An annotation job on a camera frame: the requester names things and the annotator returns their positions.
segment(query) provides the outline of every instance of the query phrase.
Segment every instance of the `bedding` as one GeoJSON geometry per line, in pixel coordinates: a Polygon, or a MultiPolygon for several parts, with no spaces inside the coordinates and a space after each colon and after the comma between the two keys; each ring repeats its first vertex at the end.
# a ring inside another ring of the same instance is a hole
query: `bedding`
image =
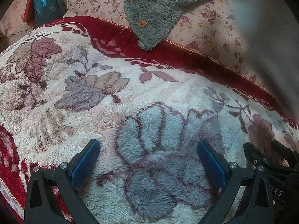
{"type": "Polygon", "coordinates": [[[26,8],[26,0],[14,0],[0,20],[0,51],[14,44],[36,28],[34,21],[26,23],[23,21],[26,8]]]}
{"type": "Polygon", "coordinates": [[[242,167],[248,141],[280,164],[272,140],[299,150],[297,124],[258,83],[196,49],[137,42],[128,27],[77,16],[1,53],[0,190],[22,218],[32,169],[69,161],[90,139],[101,153],[77,192],[102,224],[198,223],[219,193],[200,139],[242,167]]]}
{"type": "MultiPolygon", "coordinates": [[[[209,55],[267,88],[251,67],[248,47],[238,31],[233,0],[203,0],[190,4],[167,39],[209,55]]],[[[92,16],[128,26],[124,0],[68,0],[64,17],[92,16]]]]}
{"type": "Polygon", "coordinates": [[[167,37],[184,9],[201,0],[124,0],[126,20],[141,48],[154,49],[167,37]]]}

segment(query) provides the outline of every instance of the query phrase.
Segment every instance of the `fluffy blanket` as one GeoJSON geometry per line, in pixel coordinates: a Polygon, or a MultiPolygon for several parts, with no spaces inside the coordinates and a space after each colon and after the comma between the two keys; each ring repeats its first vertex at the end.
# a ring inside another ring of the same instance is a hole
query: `fluffy blanket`
{"type": "Polygon", "coordinates": [[[165,39],[184,8],[200,0],[124,0],[126,19],[140,39],[140,47],[152,50],[165,39]]]}
{"type": "Polygon", "coordinates": [[[152,53],[137,42],[129,28],[74,17],[1,54],[0,191],[21,218],[33,167],[69,161],[91,138],[101,153],[77,192],[102,224],[198,223],[219,193],[200,139],[243,167],[248,141],[277,163],[272,140],[299,150],[297,125],[253,81],[172,42],[152,53]]]}

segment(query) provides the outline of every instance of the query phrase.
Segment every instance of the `leaf pattern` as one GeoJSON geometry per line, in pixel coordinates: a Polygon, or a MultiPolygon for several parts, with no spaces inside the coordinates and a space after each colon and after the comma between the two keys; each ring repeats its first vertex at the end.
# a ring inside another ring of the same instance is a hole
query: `leaf pattern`
{"type": "Polygon", "coordinates": [[[139,76],[139,80],[141,83],[145,83],[146,81],[152,78],[152,73],[150,71],[146,71],[139,76]]]}
{"type": "Polygon", "coordinates": [[[242,130],[245,134],[248,134],[248,131],[247,131],[246,127],[245,127],[245,122],[244,122],[244,120],[243,120],[243,118],[242,118],[241,115],[239,115],[239,121],[240,121],[240,123],[241,123],[241,130],[242,130]]]}
{"type": "Polygon", "coordinates": [[[210,88],[210,87],[209,87],[209,91],[210,91],[212,94],[217,95],[216,91],[215,91],[213,88],[210,88]]]}
{"type": "Polygon", "coordinates": [[[224,104],[223,103],[217,103],[215,101],[212,102],[213,108],[216,113],[220,113],[220,111],[223,109],[224,104]]]}
{"type": "Polygon", "coordinates": [[[286,132],[286,131],[284,131],[284,132],[285,132],[284,139],[291,146],[292,150],[299,151],[299,142],[298,142],[298,140],[297,140],[297,142],[295,142],[293,137],[291,136],[291,134],[289,132],[286,132]]]}
{"type": "Polygon", "coordinates": [[[223,98],[223,100],[225,100],[227,102],[231,100],[225,93],[219,93],[219,95],[220,95],[220,97],[223,98]]]}
{"type": "Polygon", "coordinates": [[[77,60],[74,60],[74,59],[68,59],[68,60],[66,60],[66,61],[64,61],[66,64],[68,64],[68,65],[71,65],[71,64],[74,64],[74,63],[76,63],[77,62],[77,60]]]}
{"type": "Polygon", "coordinates": [[[66,93],[54,105],[56,108],[71,108],[74,111],[89,110],[98,105],[104,97],[111,95],[115,103],[120,103],[114,93],[120,92],[129,83],[119,72],[109,72],[100,77],[89,75],[85,78],[70,76],[65,80],[66,93]]]}
{"type": "Polygon", "coordinates": [[[11,76],[11,65],[0,68],[0,83],[5,83],[11,76]]]}
{"type": "Polygon", "coordinates": [[[145,83],[146,81],[149,81],[152,78],[152,74],[156,75],[163,81],[179,82],[179,81],[175,80],[171,75],[169,75],[163,71],[148,71],[145,67],[141,67],[141,70],[144,72],[139,76],[139,80],[141,83],[145,83]]]}
{"type": "Polygon", "coordinates": [[[59,45],[52,38],[44,37],[33,42],[27,42],[18,47],[9,57],[7,64],[16,63],[17,74],[25,69],[26,76],[34,83],[40,81],[42,67],[46,66],[46,58],[62,52],[59,45]]]}
{"type": "Polygon", "coordinates": [[[108,65],[99,65],[99,67],[101,69],[103,69],[103,70],[108,70],[108,69],[112,69],[113,68],[112,66],[108,66],[108,65]]]}
{"type": "Polygon", "coordinates": [[[235,111],[228,111],[228,113],[229,113],[230,115],[232,115],[233,117],[237,117],[237,116],[239,116],[239,114],[240,114],[240,112],[235,112],[235,111]]]}
{"type": "Polygon", "coordinates": [[[212,97],[212,93],[210,92],[210,90],[209,89],[207,89],[207,88],[204,88],[204,93],[206,94],[206,95],[208,95],[208,96],[210,96],[210,97],[212,97]]]}
{"type": "Polygon", "coordinates": [[[79,71],[77,71],[77,70],[74,70],[74,73],[75,73],[76,75],[78,75],[79,77],[84,77],[84,74],[81,73],[81,72],[79,72],[79,71]]]}
{"type": "Polygon", "coordinates": [[[155,74],[157,77],[161,78],[163,81],[167,82],[177,82],[172,76],[169,74],[162,72],[162,71],[152,71],[153,74],[155,74]]]}
{"type": "Polygon", "coordinates": [[[86,51],[86,49],[84,49],[84,48],[80,48],[80,52],[81,52],[81,54],[82,54],[85,58],[87,58],[87,51],[86,51]]]}
{"type": "Polygon", "coordinates": [[[185,118],[158,102],[125,119],[117,132],[115,145],[125,170],[100,177],[99,186],[116,177],[126,179],[124,192],[132,209],[149,220],[167,216],[177,202],[195,209],[211,206],[217,191],[199,163],[196,144],[207,139],[224,153],[214,112],[190,109],[185,118]]]}
{"type": "Polygon", "coordinates": [[[271,161],[283,164],[284,160],[273,150],[271,142],[275,140],[272,124],[261,115],[253,115],[253,124],[248,127],[250,141],[261,150],[271,161]]]}

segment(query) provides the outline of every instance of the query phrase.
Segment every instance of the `purple leaf print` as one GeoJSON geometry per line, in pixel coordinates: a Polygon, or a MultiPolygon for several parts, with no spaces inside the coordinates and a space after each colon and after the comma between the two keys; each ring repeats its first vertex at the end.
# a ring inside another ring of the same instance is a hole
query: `purple leaf print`
{"type": "Polygon", "coordinates": [[[235,112],[235,111],[228,111],[228,113],[229,113],[230,115],[232,115],[233,117],[237,117],[237,116],[239,116],[239,114],[240,114],[240,112],[235,112]]]}
{"type": "Polygon", "coordinates": [[[150,71],[146,71],[139,76],[140,82],[145,83],[146,81],[152,78],[152,73],[150,71]]]}
{"type": "Polygon", "coordinates": [[[152,71],[157,77],[161,78],[163,81],[167,82],[177,82],[172,76],[168,75],[165,72],[162,71],[152,71]]]}

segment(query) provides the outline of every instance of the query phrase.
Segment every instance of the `gold trim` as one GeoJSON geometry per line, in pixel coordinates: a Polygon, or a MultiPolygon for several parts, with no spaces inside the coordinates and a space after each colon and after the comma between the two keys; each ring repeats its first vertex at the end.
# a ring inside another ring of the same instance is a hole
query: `gold trim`
{"type": "Polygon", "coordinates": [[[16,203],[19,204],[20,208],[24,211],[23,207],[20,205],[20,203],[17,201],[17,199],[12,195],[11,191],[9,190],[9,188],[6,186],[6,184],[4,183],[4,181],[0,178],[0,182],[2,184],[2,186],[4,186],[6,188],[6,191],[8,192],[8,194],[12,197],[12,199],[14,199],[14,201],[16,203]]]}
{"type": "Polygon", "coordinates": [[[209,60],[212,60],[213,62],[217,63],[218,65],[223,66],[225,69],[230,70],[230,71],[234,72],[235,74],[237,74],[237,75],[239,75],[239,76],[241,76],[241,77],[247,79],[248,81],[252,82],[252,83],[255,84],[256,86],[258,86],[259,88],[261,88],[262,90],[264,90],[266,93],[268,93],[271,97],[273,97],[273,95],[272,95],[267,89],[265,89],[264,87],[262,87],[261,85],[259,85],[257,82],[251,80],[249,77],[246,77],[246,76],[243,75],[242,73],[240,73],[240,72],[238,72],[238,71],[235,71],[234,69],[228,67],[227,65],[225,65],[225,64],[223,64],[223,63],[221,63],[221,62],[219,62],[218,60],[215,60],[215,59],[213,59],[212,57],[210,57],[210,56],[208,56],[208,55],[206,55],[206,54],[204,54],[204,53],[202,53],[202,52],[200,52],[200,51],[198,51],[198,50],[194,50],[194,49],[191,49],[191,48],[186,47],[186,46],[184,46],[184,45],[177,44],[177,43],[175,43],[175,42],[173,42],[173,41],[170,41],[170,40],[164,40],[164,41],[165,41],[166,43],[175,45],[175,46],[177,46],[177,47],[179,47],[179,48],[188,50],[188,51],[190,51],[190,52],[194,52],[194,53],[200,54],[200,55],[202,55],[203,57],[205,57],[205,58],[207,58],[207,59],[209,59],[209,60]]]}

